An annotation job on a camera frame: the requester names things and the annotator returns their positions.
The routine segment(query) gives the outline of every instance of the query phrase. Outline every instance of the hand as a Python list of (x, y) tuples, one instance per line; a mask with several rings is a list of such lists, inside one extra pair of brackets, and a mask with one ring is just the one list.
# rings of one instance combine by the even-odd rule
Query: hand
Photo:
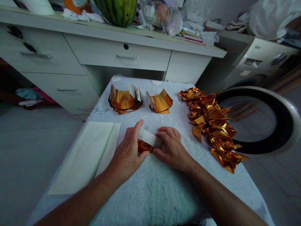
[(135, 127), (127, 128), (124, 140), (105, 170), (112, 177), (112, 181), (117, 180), (121, 184), (126, 182), (149, 154), (149, 151), (144, 151), (138, 156), (138, 134), (142, 124), (143, 120)]
[(161, 127), (156, 136), (161, 136), (167, 145), (167, 152), (155, 148), (154, 154), (165, 162), (167, 165), (180, 170), (184, 173), (188, 173), (193, 169), (195, 160), (185, 150), (181, 143), (181, 134), (172, 127)]

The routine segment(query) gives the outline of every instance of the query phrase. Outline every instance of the folded gold paper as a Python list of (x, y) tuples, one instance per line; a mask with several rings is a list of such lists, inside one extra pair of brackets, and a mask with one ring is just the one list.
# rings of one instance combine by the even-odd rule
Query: folded gold paper
[(160, 114), (169, 113), (169, 108), (172, 106), (173, 101), (164, 89), (156, 96), (150, 96), (146, 92), (146, 96), (150, 101), (150, 109), (153, 112)]
[(138, 110), (143, 104), (140, 89), (136, 90), (132, 84), (129, 84), (129, 91), (120, 91), (112, 84), (108, 101), (113, 110), (120, 115)]
[(182, 90), (179, 97), (187, 102), (191, 112), (191, 122), (194, 125), (192, 134), (200, 141), (201, 135), (205, 135), (210, 144), (211, 154), (229, 172), (234, 173), (236, 165), (242, 161), (249, 160), (248, 157), (232, 152), (241, 148), (240, 144), (234, 144), (232, 137), (237, 131), (229, 125), (227, 113), (229, 108), (218, 105), (215, 101), (216, 93), (205, 95), (204, 91), (198, 88)]
[(138, 139), (138, 152), (141, 153), (143, 151), (153, 152), (154, 147), (150, 144)]

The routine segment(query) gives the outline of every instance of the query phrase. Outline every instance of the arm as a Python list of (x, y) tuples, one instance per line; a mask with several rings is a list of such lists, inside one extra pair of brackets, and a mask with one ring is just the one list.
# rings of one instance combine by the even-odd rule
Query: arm
[(105, 171), (62, 203), (36, 225), (88, 225), (112, 194), (139, 168), (149, 154), (138, 154), (138, 133), (143, 120), (128, 128)]
[(189, 155), (181, 144), (180, 133), (175, 128), (161, 127), (156, 136), (165, 140), (167, 152), (154, 149), (154, 154), (191, 179), (217, 225), (267, 225)]

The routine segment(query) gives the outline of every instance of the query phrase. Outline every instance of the washing machine door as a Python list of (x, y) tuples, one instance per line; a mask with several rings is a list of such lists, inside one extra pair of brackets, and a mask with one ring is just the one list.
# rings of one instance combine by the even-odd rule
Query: washing machine door
[(287, 151), (301, 134), (298, 110), (282, 96), (264, 88), (240, 86), (221, 91), (216, 100), (238, 132), (233, 142), (244, 155), (265, 157)]

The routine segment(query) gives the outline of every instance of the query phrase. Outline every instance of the forearm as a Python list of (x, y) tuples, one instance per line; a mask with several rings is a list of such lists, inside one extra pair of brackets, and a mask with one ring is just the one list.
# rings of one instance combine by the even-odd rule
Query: forearm
[(198, 188), (217, 225), (266, 225), (254, 211), (196, 161), (186, 174)]
[(122, 184), (113, 176), (104, 171), (36, 225), (88, 225)]

